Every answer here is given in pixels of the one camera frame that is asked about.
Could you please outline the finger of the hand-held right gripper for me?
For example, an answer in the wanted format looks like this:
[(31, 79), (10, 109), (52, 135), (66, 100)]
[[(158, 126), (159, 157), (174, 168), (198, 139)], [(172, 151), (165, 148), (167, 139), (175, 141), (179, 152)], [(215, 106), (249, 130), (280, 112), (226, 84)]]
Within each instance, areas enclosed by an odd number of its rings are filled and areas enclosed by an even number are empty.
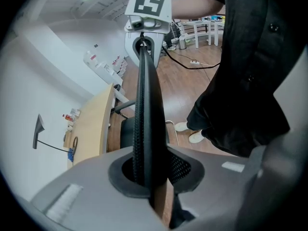
[(125, 50), (133, 63), (139, 67), (141, 48), (141, 32), (125, 33)]
[(162, 44), (164, 40), (164, 34), (145, 32), (144, 38), (150, 42), (150, 56), (153, 60), (155, 68), (158, 67), (159, 58), (162, 50)]

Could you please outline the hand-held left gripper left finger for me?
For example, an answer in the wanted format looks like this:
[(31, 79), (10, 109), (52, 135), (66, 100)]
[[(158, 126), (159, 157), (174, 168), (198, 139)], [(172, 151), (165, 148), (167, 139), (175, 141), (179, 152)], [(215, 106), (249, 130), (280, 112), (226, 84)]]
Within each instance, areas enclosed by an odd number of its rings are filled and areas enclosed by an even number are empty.
[(109, 181), (124, 148), (75, 164), (27, 201), (16, 200), (44, 231), (167, 231), (147, 199), (126, 197)]

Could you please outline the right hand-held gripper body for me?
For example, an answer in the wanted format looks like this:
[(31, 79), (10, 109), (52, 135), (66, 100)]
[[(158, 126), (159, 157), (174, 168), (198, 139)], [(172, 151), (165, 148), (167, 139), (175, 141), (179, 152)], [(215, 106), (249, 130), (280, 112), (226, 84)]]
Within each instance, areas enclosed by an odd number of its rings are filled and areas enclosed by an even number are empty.
[(167, 34), (172, 22), (171, 0), (129, 0), (125, 15), (126, 32)]

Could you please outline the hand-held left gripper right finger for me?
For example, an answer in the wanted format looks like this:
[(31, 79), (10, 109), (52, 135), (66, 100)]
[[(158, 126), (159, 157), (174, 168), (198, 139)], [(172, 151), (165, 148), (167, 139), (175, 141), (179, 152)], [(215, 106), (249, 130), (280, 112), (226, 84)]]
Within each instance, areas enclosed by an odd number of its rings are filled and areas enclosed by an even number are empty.
[(174, 188), (169, 227), (180, 231), (243, 231), (241, 213), (252, 178), (252, 159), (170, 145)]

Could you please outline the person's right forearm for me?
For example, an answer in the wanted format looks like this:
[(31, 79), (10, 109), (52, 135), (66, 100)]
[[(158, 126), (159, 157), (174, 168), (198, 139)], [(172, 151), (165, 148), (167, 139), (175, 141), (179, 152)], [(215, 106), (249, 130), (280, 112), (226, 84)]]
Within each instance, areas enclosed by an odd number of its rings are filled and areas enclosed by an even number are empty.
[(171, 0), (173, 19), (197, 19), (217, 14), (223, 3), (217, 0)]

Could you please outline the row of clear water jugs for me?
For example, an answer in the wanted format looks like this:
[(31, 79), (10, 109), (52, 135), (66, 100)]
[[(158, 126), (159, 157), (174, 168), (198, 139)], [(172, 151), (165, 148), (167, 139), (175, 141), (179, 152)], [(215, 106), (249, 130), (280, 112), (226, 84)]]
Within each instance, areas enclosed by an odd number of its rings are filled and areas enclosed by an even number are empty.
[(127, 61), (122, 58), (120, 55), (112, 62), (113, 70), (122, 77), (126, 71), (128, 63)]

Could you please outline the white water dispenser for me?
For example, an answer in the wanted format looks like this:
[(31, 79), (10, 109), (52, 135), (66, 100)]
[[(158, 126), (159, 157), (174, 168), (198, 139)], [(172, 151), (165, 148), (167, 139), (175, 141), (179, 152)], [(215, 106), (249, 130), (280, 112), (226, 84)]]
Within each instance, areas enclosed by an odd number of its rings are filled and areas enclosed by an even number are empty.
[(106, 62), (100, 61), (96, 54), (87, 51), (83, 57), (84, 63), (107, 84), (122, 86), (122, 78)]

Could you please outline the person's white shoe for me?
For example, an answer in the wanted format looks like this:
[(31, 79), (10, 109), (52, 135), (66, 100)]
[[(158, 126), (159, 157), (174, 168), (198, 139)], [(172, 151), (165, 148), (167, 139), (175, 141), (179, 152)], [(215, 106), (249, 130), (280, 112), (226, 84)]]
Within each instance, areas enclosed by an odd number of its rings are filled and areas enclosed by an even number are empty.
[(189, 136), (189, 142), (190, 143), (199, 143), (201, 142), (205, 137), (202, 135), (202, 131), (198, 131), (192, 135)]
[(182, 131), (189, 129), (187, 122), (179, 122), (174, 126), (174, 128), (175, 128), (175, 131), (177, 131), (177, 132), (182, 132)]

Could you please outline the beige tissue box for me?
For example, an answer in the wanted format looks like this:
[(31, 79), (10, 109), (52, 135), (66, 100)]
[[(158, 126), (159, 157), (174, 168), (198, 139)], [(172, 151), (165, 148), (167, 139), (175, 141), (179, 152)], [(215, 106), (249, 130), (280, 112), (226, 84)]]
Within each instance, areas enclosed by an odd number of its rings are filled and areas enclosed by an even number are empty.
[(67, 131), (64, 135), (63, 147), (69, 149), (71, 143), (72, 132)]

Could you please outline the square wooden desk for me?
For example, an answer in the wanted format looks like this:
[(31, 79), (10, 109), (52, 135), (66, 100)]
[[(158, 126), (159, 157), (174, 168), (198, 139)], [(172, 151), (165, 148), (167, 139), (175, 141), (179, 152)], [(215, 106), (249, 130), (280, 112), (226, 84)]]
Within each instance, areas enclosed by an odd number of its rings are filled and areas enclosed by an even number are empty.
[(78, 145), (74, 161), (67, 161), (68, 169), (86, 159), (107, 153), (108, 125), (114, 97), (124, 103), (128, 101), (110, 84), (81, 108), (80, 116), (74, 122), (71, 131), (70, 148), (73, 146), (74, 137), (78, 137)]

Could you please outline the black desk lamp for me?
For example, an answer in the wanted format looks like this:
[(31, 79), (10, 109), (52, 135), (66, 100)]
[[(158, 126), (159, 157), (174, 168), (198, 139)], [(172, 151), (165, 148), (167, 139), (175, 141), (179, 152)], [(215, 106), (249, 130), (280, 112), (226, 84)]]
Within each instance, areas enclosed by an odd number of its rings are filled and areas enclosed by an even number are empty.
[[(46, 145), (46, 146), (51, 147), (51, 148), (53, 148), (53, 149), (56, 149), (56, 150), (58, 150), (58, 151), (62, 151), (62, 152), (68, 153), (67, 150), (60, 149), (60, 148), (54, 147), (54, 146), (52, 146), (52, 145), (49, 145), (49, 144), (47, 144), (47, 143), (45, 143), (45, 142), (43, 142), (43, 141), (40, 141), (38, 136), (39, 136), (39, 134), (40, 134), (41, 132), (43, 132), (44, 130), (45, 130), (45, 128), (44, 128), (44, 123), (43, 123), (42, 117), (41, 117), (40, 114), (38, 114), (38, 117), (37, 117), (37, 120), (36, 120), (35, 129), (34, 129), (34, 134), (33, 134), (33, 143), (32, 143), (32, 148), (33, 148), (33, 149), (35, 149), (35, 150), (37, 149), (37, 145), (38, 145), (38, 142), (39, 142), (39, 143), (41, 143), (41, 144), (43, 144), (43, 145)], [(75, 153), (76, 153), (77, 145), (78, 145), (78, 137), (74, 137), (74, 140), (73, 140), (73, 147), (72, 147), (72, 149), (73, 149), (73, 155), (75, 155)]]

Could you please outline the person's black clothing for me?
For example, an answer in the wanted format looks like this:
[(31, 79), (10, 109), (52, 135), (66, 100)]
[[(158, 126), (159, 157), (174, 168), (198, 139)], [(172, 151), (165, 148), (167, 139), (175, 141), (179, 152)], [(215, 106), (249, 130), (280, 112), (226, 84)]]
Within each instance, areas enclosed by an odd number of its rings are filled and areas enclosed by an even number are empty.
[(292, 62), (279, 0), (217, 0), (226, 6), (220, 65), (187, 126), (220, 150), (248, 157), (289, 127), (273, 94)]

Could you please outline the white frame table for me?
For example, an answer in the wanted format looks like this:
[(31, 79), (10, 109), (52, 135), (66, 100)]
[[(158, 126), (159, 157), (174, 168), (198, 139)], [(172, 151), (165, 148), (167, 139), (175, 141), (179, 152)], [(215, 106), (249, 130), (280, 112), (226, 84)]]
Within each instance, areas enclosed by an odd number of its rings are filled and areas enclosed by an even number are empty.
[(218, 46), (218, 37), (224, 32), (224, 22), (214, 22), (214, 44)]
[[(211, 32), (211, 22), (208, 20), (204, 21), (187, 21), (187, 22), (179, 22), (180, 30), (182, 34), (185, 36), (185, 39), (194, 39), (195, 47), (199, 48), (199, 37), (207, 36), (207, 43), (210, 46), (212, 44), (212, 32)], [(185, 26), (189, 26), (193, 29), (191, 34), (188, 34), (188, 29), (185, 29)], [(198, 28), (204, 27), (205, 32), (201, 32)]]

